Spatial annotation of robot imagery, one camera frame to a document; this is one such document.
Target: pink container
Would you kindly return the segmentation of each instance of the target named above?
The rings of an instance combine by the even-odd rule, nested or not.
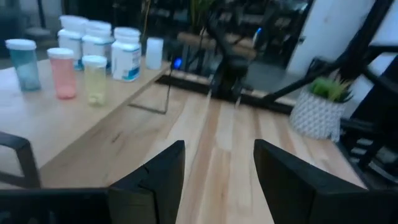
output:
[[[58,99],[67,100],[76,96],[76,77],[73,68],[73,51],[63,48],[48,49],[55,91]]]

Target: light wood tabletop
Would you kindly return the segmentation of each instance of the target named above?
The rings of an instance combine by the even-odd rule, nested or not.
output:
[[[14,68],[0,70],[0,131],[27,138],[32,144],[37,165],[41,167],[95,126],[101,125],[112,113],[125,107],[158,79],[170,64],[164,62],[160,70],[148,70],[143,59],[140,77],[129,83],[118,82],[109,75],[106,104],[102,107],[88,105],[82,72],[76,73],[76,98],[59,100],[55,96],[49,60],[40,61],[38,65],[42,89],[35,92],[20,91]],[[0,150],[0,169],[3,171],[9,171],[7,164],[16,163],[15,159],[6,156],[9,153],[12,151]]]
[[[161,109],[166,92],[166,86],[153,84],[134,102]],[[178,224],[272,224],[254,166],[256,138],[364,187],[331,141],[297,134],[289,117],[245,105],[235,108],[176,88],[166,115],[125,107],[40,173],[44,187],[108,186],[181,139],[186,158]]]

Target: white bottle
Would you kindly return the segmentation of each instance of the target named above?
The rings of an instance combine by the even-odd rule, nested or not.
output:
[[[138,29],[134,29],[134,28],[130,28],[130,27],[117,27],[114,29],[113,31],[114,34],[114,38],[117,39],[118,37],[123,38],[123,37],[137,37],[138,40],[141,37],[141,32],[139,32]]]
[[[112,25],[108,22],[103,21],[88,21],[86,23],[86,29],[91,30],[109,30],[111,31]]]
[[[159,70],[162,66],[163,39],[149,37],[147,40],[146,67]]]
[[[83,55],[99,55],[106,57],[106,68],[111,67],[111,46],[114,42],[110,30],[86,29],[86,35],[82,38]]]
[[[63,29],[58,32],[58,44],[61,48],[73,50],[73,66],[75,70],[82,70],[81,38],[88,20],[77,16],[60,16],[60,20]]]
[[[115,80],[132,82],[139,77],[141,45],[139,37],[118,35],[112,44],[112,76]]]

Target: plastic container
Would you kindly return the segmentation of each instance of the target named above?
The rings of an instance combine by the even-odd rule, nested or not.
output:
[[[146,67],[159,70],[162,67],[163,39],[149,37],[147,40]]]
[[[115,80],[132,82],[139,77],[141,45],[138,37],[118,36],[112,44],[112,76]]]
[[[41,89],[39,71],[37,69],[36,43],[33,40],[6,40],[12,63],[16,69],[19,87],[22,91]]]
[[[83,56],[86,92],[88,103],[92,106],[101,106],[105,104],[106,62],[106,58],[102,56]]]
[[[86,35],[82,38],[83,55],[98,55],[106,57],[106,68],[111,67],[111,46],[114,42],[110,30],[86,29]]]
[[[83,34],[75,31],[62,29],[58,32],[58,44],[61,48],[67,48],[73,51],[73,67],[77,71],[83,70],[81,57],[81,38]]]
[[[73,69],[73,51],[63,48],[48,49],[55,92],[58,99],[72,99],[76,96],[76,77]]]
[[[82,49],[81,38],[85,34],[85,24],[88,19],[80,16],[60,16],[62,30],[58,32],[58,45],[61,48],[68,48],[74,52],[73,66],[75,70],[83,70],[81,62]]]
[[[129,27],[117,27],[114,29],[114,38],[118,39],[118,37],[138,37],[141,36],[141,32],[139,30]]]
[[[85,33],[85,24],[88,22],[88,19],[80,16],[62,15],[60,16],[60,20],[62,28],[80,34]]]
[[[88,21],[86,23],[86,29],[90,30],[108,30],[111,31],[112,25],[108,22],[103,21]]]

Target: cable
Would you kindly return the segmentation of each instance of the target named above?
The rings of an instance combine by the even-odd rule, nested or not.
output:
[[[149,8],[150,8],[150,0],[147,1],[148,2],[148,7],[147,7],[147,11],[145,14],[145,24],[144,24],[144,31],[142,33],[142,36],[145,38],[145,33],[147,31],[147,23],[148,23],[148,13],[149,13]]]
[[[201,43],[203,41],[203,34],[205,33],[206,29],[202,27],[202,30],[200,31],[200,41],[199,41],[199,50],[201,49]]]

